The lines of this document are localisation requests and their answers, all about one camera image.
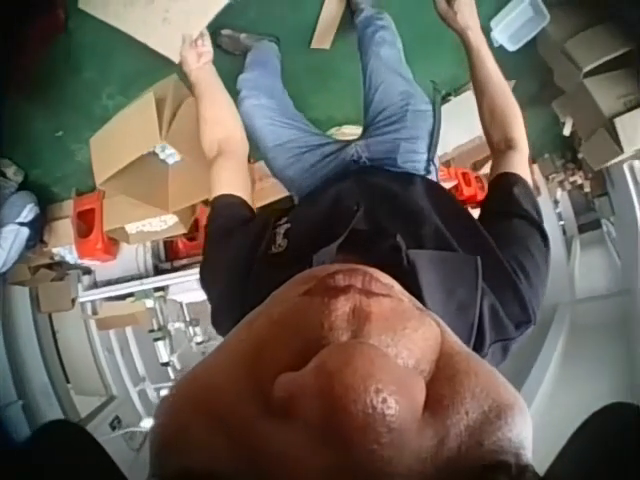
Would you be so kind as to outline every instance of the man's arm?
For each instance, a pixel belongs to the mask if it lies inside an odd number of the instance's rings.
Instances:
[[[202,148],[212,161],[212,198],[231,194],[253,205],[247,135],[212,62],[213,47],[206,30],[195,39],[184,38],[181,63],[196,98]]]
[[[491,179],[513,172],[532,184],[522,110],[482,33],[475,0],[434,0],[444,22],[460,37],[469,60],[480,120],[493,164]]]

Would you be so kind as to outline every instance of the green floor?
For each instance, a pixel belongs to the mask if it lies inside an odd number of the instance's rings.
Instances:
[[[507,0],[481,0],[483,24]],[[455,89],[469,80],[457,39],[430,0],[380,0],[395,19],[417,81]],[[322,0],[234,0],[211,25],[278,35],[284,81],[298,108],[319,128],[359,123],[362,87],[355,37],[345,16],[329,51],[308,48]],[[525,110],[535,155],[557,151],[562,137],[553,112],[550,72],[532,44],[513,54],[498,50]],[[241,60],[221,52],[215,63],[235,95]],[[37,70],[32,85],[9,100],[6,156],[28,174],[27,187],[44,203],[93,189],[88,141],[113,114],[177,66],[121,32],[73,7],[69,31]]]

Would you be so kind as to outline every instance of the skin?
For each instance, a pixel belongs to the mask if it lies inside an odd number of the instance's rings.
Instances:
[[[435,6],[467,51],[492,174],[531,181],[522,114],[474,1]],[[182,63],[212,179],[225,179],[212,187],[251,204],[246,135],[210,45],[187,39]],[[167,478],[467,478],[530,455],[511,385],[392,278],[355,263],[303,272],[251,312],[161,403],[151,441],[152,473]]]

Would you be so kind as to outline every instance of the white plastic container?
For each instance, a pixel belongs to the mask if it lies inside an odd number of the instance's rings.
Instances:
[[[547,26],[551,16],[542,0],[511,0],[491,20],[491,40],[515,52]]]

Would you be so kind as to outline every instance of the person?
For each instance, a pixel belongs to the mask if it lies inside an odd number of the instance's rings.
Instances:
[[[246,55],[237,109],[208,34],[185,43],[212,160],[201,283],[225,339],[159,405],[155,478],[539,478],[527,407],[496,370],[535,324],[549,264],[523,115],[474,0],[435,0],[493,157],[476,220],[434,181],[434,108],[392,20],[349,4],[365,103],[352,142],[295,109],[275,38],[219,32]],[[292,208],[252,208],[243,125]]]

